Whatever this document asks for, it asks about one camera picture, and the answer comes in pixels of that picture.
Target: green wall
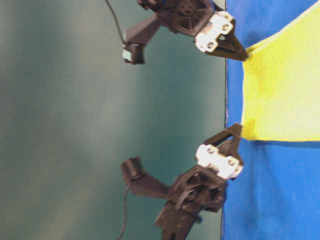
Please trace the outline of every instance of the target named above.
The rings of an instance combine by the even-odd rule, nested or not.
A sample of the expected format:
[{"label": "green wall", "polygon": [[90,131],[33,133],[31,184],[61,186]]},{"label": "green wall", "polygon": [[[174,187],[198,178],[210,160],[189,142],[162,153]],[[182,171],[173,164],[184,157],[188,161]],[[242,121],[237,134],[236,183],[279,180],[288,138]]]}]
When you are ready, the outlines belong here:
[{"label": "green wall", "polygon": [[[122,30],[152,14],[111,4]],[[120,163],[141,156],[169,185],[224,128],[224,59],[166,28],[145,65],[121,55],[103,0],[0,0],[0,239],[115,240]],[[124,239],[160,240],[164,203],[129,195]],[[218,240],[221,215],[202,216],[188,240]]]}]

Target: yellow cloth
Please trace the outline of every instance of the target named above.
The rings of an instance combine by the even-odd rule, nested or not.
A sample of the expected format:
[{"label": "yellow cloth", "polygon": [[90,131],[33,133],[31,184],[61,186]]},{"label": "yellow cloth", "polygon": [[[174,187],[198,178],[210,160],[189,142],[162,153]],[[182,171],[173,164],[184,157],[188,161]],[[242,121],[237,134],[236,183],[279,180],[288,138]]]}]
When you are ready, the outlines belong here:
[{"label": "yellow cloth", "polygon": [[247,51],[242,136],[320,141],[320,1]]}]

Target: blue surface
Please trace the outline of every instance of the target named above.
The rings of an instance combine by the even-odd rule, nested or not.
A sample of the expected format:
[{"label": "blue surface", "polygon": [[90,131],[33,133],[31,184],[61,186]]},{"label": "blue surface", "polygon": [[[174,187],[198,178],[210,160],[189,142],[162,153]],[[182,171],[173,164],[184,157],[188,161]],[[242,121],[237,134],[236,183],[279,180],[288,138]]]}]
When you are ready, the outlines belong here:
[{"label": "blue surface", "polygon": [[[228,0],[227,10],[247,48],[280,31],[315,2]],[[227,64],[230,126],[241,122],[243,68],[240,61]],[[222,239],[320,239],[320,143],[242,140],[239,153],[245,167],[227,190]]]}]

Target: wire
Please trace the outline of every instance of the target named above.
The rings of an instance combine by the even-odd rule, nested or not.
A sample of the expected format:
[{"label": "wire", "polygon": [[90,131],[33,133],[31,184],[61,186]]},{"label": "wire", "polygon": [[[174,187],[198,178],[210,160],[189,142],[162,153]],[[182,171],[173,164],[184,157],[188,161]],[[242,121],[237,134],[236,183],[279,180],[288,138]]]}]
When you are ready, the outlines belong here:
[{"label": "wire", "polygon": [[130,186],[127,185],[123,191],[123,222],[122,222],[122,228],[121,233],[119,237],[116,240],[121,240],[125,234],[126,228],[127,228],[127,221],[128,221],[128,206],[127,206],[127,198],[128,198],[128,192],[129,192]]},{"label": "wire", "polygon": [[115,14],[115,11],[113,10],[112,6],[110,5],[109,0],[105,0],[105,2],[108,5],[108,7],[109,7],[109,9],[110,9],[110,11],[111,11],[111,13],[113,15],[113,18],[114,18],[114,21],[115,21],[115,25],[116,25],[116,28],[118,30],[120,39],[121,39],[123,44],[126,44],[124,38],[122,37],[122,32],[121,32],[121,29],[120,29],[120,26],[119,26],[119,22],[118,22],[118,18],[117,18],[116,14]]}]

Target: white plastic mount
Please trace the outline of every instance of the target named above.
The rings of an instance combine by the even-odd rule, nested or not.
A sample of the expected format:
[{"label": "white plastic mount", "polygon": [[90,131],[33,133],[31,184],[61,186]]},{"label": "white plastic mount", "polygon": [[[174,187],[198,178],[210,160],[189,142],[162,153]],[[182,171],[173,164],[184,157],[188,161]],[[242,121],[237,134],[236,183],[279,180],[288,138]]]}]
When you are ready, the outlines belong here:
[{"label": "white plastic mount", "polygon": [[198,165],[213,169],[225,180],[236,178],[243,169],[238,159],[220,154],[219,149],[213,145],[200,145],[195,158]]},{"label": "white plastic mount", "polygon": [[122,58],[127,59],[129,62],[132,62],[132,53],[128,50],[122,49]]},{"label": "white plastic mount", "polygon": [[227,35],[234,25],[234,18],[226,11],[216,11],[206,26],[195,36],[195,45],[201,52],[213,52],[217,46],[217,38]]}]

